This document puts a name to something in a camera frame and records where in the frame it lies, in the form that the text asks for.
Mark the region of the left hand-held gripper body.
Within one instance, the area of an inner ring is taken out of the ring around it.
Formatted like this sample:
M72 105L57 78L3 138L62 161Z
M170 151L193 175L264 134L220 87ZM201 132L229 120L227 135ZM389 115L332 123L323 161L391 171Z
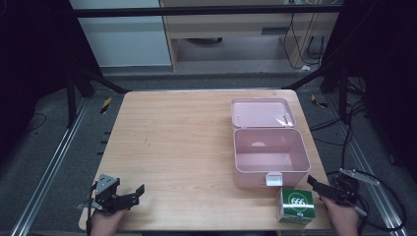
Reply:
M120 179L100 174L97 181L91 186L90 195L84 201L76 204L77 209L85 207L94 208L104 213L115 213L122 209L132 207L132 197L129 195L118 196L117 187Z

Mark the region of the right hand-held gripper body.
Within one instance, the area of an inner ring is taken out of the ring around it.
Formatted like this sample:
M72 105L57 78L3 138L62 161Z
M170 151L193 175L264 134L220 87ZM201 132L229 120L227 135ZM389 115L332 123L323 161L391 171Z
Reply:
M359 201L359 187L361 183L372 186L380 185L378 180L355 169L340 168L330 180L330 186L334 191L331 199L340 206L356 207Z

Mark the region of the green and white carton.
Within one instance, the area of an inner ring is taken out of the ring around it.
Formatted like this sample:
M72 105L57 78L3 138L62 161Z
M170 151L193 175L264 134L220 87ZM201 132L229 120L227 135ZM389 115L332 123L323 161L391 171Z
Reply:
M282 188L277 195L277 221L307 225L316 218L310 191Z

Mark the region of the pink plastic storage box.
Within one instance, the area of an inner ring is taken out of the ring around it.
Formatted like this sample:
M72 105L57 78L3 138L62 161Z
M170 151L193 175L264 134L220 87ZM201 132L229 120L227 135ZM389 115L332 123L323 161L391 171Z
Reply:
M310 157L286 99L234 98L231 119L237 187L293 188L310 171Z

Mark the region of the person's left hand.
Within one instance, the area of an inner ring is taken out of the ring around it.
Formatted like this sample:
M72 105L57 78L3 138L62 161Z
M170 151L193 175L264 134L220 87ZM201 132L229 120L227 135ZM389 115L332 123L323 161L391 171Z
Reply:
M126 213L126 209L113 214L97 211L91 219L90 236L115 236Z

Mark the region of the person's right hand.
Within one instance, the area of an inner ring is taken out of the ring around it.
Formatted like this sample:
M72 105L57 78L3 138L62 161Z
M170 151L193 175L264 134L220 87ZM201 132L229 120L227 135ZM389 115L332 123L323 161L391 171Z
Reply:
M359 215L353 207L340 206L333 200L321 196L327 210L329 220L337 236L359 236Z

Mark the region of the yellow black tape strip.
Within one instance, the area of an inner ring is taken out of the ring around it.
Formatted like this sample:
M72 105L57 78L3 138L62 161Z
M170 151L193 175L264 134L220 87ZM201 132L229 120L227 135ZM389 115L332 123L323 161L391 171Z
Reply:
M328 103L326 102L325 98L321 94L312 94L311 100L314 104L321 108L328 108Z
M112 97L106 97L104 99L103 104L102 104L101 109L100 109L100 114L105 114L106 113L111 101L112 101Z

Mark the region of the black metal stand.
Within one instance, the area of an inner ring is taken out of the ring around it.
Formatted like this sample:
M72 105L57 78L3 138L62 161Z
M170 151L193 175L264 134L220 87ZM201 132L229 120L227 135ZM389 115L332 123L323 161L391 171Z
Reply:
M65 73L65 80L68 104L68 128L71 128L75 124L77 118L75 89L79 90L82 97L92 97L94 95L94 88L90 84L90 80L96 81L118 93L129 92L128 89L121 88L107 81L102 75L94 73L86 68L67 69Z
M295 82L289 86L283 87L283 89L296 90L301 86L311 82L312 80L323 77L324 80L320 85L320 90L324 93L332 91L334 88L338 88L338 115L339 118L345 123L348 123L347 116L347 68L343 63L339 62L326 62L319 69L307 75L303 79Z

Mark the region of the black curtain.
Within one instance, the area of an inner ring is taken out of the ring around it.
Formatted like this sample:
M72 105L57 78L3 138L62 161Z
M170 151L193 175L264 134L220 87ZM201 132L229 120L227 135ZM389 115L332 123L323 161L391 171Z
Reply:
M392 154L417 182L417 0L344 0L325 58L348 63Z
M0 166L17 145L36 103L66 86L68 62L59 39L77 68L101 73L79 21L62 16L70 0L0 0Z

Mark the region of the white cabinet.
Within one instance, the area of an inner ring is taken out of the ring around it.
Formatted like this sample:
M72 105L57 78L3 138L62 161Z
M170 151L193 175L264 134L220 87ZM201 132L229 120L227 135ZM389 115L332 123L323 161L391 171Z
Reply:
M75 10L157 8L158 0L70 0ZM79 18L101 68L170 66L162 17Z

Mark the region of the light wooden desk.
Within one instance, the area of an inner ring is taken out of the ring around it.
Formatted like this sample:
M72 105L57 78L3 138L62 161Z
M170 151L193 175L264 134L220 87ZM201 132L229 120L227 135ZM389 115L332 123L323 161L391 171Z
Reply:
M342 0L158 0L162 7L251 6L251 5L330 5ZM305 64L304 54L314 37L330 36L337 13L287 13L165 16L165 32L171 50L185 38L229 36L280 37L290 65Z

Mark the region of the black horizontal bar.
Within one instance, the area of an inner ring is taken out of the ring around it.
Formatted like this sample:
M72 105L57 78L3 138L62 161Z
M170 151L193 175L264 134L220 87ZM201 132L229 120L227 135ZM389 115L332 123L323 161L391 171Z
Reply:
M78 18L199 16L241 14L334 13L343 5L254 5L72 10Z

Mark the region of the aluminium floor rail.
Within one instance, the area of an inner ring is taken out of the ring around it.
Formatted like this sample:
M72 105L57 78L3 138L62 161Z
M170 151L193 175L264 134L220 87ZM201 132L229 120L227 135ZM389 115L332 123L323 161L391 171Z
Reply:
M89 99L82 98L80 106L76 111L76 118L71 126L69 126L58 147L54 151L41 179L39 180L25 210L21 214L19 220L12 229L10 236L27 236L30 228L36 218L40 207L42 206L46 195L58 173L61 163L64 160L67 151L85 117L86 110L89 106Z
M369 195L371 223L388 228L389 236L410 236L406 229L408 221L405 203L395 191L395 168L388 163L386 149L369 118L365 116L365 106L358 101L349 108L358 112L350 116L347 124L339 122L341 132L347 137L347 169L355 168L380 182L379 186L365 184Z

